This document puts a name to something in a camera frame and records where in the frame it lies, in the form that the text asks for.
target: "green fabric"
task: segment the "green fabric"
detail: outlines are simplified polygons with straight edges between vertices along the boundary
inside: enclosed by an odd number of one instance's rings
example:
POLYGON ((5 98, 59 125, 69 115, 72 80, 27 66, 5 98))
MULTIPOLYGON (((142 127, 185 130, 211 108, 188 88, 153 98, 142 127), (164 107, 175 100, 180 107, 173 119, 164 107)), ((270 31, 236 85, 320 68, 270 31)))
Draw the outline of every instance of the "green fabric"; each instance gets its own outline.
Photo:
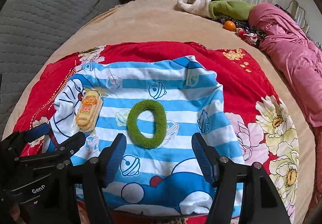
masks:
POLYGON ((228 15, 237 20, 248 20, 249 12, 255 5, 240 0, 211 0, 209 14, 213 19, 228 15))
POLYGON ((128 114, 127 120, 128 131, 133 139, 146 149, 153 149, 159 146, 165 138, 166 134, 166 115, 163 106, 154 100, 144 100, 136 103, 128 114), (156 122, 156 132, 153 138, 145 137, 136 124, 137 117, 145 110, 154 111, 156 122))

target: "green hair tie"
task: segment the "green hair tie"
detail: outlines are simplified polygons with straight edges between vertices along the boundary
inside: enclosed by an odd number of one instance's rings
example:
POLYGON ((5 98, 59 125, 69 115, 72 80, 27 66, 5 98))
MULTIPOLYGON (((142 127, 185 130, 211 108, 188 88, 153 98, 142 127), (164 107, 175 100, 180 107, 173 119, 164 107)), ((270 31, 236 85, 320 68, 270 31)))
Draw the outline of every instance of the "green hair tie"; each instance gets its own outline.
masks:
POLYGON ((154 100, 144 100, 136 103, 128 114, 128 131, 133 139, 135 139, 142 147, 153 149, 159 146, 165 138, 166 134, 166 115, 163 106, 154 100), (145 137, 136 124, 137 117, 145 110, 154 111, 154 119, 157 124, 156 133, 153 138, 145 137))

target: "flower print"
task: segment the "flower print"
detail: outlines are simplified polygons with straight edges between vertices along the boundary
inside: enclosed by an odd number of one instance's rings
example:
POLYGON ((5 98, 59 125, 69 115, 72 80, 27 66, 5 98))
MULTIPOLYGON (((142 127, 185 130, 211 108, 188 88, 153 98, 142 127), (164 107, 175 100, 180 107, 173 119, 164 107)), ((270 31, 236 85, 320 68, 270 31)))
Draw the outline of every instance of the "flower print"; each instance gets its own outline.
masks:
MULTIPOLYGON (((40 120, 35 120, 33 122, 33 128, 40 125, 40 124, 43 124, 43 123, 48 123, 48 119, 46 117, 41 117, 40 120)), ((45 138, 45 136, 41 136, 40 138, 34 140, 33 142, 30 142, 29 145, 31 148, 33 148, 34 146, 36 145, 39 145, 40 144, 40 141, 43 140, 45 138)))
POLYGON ((105 48, 105 45, 92 48, 88 51, 84 51, 81 54, 79 54, 78 56, 81 57, 79 59, 81 61, 81 65, 78 65, 75 68, 76 72, 80 71, 82 68, 82 65, 85 63, 89 63, 89 62, 100 63, 104 61, 105 57, 100 56, 100 53, 104 50, 104 48, 105 48))
POLYGON ((241 49, 230 50, 228 53, 223 52, 223 54, 230 60, 240 60, 245 56, 241 49))
POLYGON ((289 144, 286 141, 278 144, 276 160, 269 163, 270 178, 273 181, 284 206, 294 221, 294 205, 297 191, 298 139, 289 144))
POLYGON ((266 133, 269 151, 276 155, 278 144, 283 141, 292 141, 297 134, 289 112, 281 99, 280 104, 274 96, 261 99, 263 102, 257 101, 255 106, 260 112, 260 115, 256 115, 256 123, 266 133))
POLYGON ((246 165, 252 165, 258 161, 264 163, 268 160, 268 147, 260 142, 264 139, 264 132, 257 123, 248 123, 247 127, 238 114, 225 113, 229 118, 234 132, 239 141, 240 148, 246 165))

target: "yellow flower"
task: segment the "yellow flower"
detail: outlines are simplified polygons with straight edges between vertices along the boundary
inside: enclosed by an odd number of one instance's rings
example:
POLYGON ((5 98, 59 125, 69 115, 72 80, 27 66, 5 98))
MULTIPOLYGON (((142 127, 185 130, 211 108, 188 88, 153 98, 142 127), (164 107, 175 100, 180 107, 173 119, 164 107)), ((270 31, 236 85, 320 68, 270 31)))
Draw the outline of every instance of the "yellow flower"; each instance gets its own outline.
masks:
POLYGON ((297 191, 298 155, 298 140, 295 138, 290 144, 278 144, 278 158, 269 163, 270 178, 281 196, 291 222, 294 220, 292 213, 297 191))
POLYGON ((263 102, 256 102, 256 109, 260 115, 256 115, 256 123, 261 125, 266 134, 266 144, 269 151, 276 155, 278 144, 286 141, 290 143, 297 138, 293 121, 289 112, 281 101, 278 104, 274 96, 262 98, 263 102))
MULTIPOLYGON (((33 128, 43 123, 48 123, 48 119, 46 117, 41 117, 40 120, 34 121, 33 128)), ((34 146, 38 145, 40 141, 43 140, 44 138, 45 136, 41 136, 40 138, 34 140, 33 142, 30 142, 29 145, 33 148, 34 146)))
POLYGON ((223 52, 223 54, 230 60, 240 60, 245 56, 241 49, 237 49, 236 52, 235 50, 230 50, 228 53, 223 52))

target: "blue striped cloth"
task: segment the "blue striped cloth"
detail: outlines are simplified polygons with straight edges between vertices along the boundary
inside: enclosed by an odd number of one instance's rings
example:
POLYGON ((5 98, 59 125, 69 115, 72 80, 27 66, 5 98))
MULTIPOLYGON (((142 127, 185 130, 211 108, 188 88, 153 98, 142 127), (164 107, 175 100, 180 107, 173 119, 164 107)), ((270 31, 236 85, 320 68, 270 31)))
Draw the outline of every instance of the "blue striped cloth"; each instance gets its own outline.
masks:
MULTIPOLYGON (((95 130, 71 158, 73 164, 98 156, 123 133, 127 138, 123 160, 114 182, 103 191, 111 209, 148 216, 207 214, 215 189, 202 176, 191 136, 200 132, 220 155, 244 164, 237 137, 223 113, 223 86, 216 76, 194 56, 155 63, 87 63, 57 96, 50 123, 57 141, 63 142, 75 133, 73 124, 84 90, 105 89, 108 95, 103 97, 95 130), (133 144, 126 126, 130 109, 145 99, 160 102, 167 117, 164 141, 150 150, 133 144)), ((150 111, 139 115, 137 125, 146 137, 153 137, 150 111)), ((54 148, 49 139, 44 146, 48 151, 54 148)), ((240 214, 242 189, 242 184, 237 185, 233 217, 240 214)), ((77 194, 83 196, 81 186, 77 194)))

